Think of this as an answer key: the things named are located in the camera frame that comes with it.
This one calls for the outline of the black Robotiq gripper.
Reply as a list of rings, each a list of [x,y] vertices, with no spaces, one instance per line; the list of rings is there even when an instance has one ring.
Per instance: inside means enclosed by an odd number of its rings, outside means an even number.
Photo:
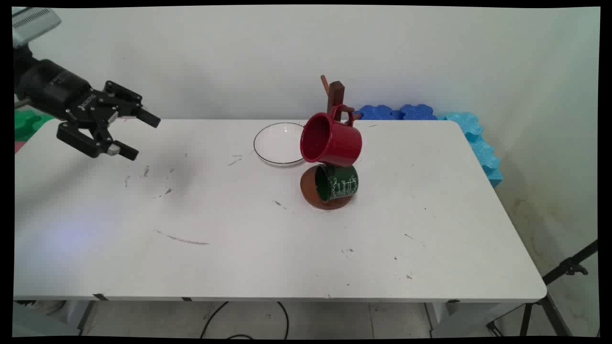
[[[103,92],[48,59],[14,59],[17,99],[61,120],[57,139],[90,158],[106,154],[135,161],[139,150],[115,140],[108,131],[110,124],[118,117],[134,117],[157,128],[161,119],[144,108],[140,94],[114,81],[107,81]],[[89,130],[92,137],[81,130]]]

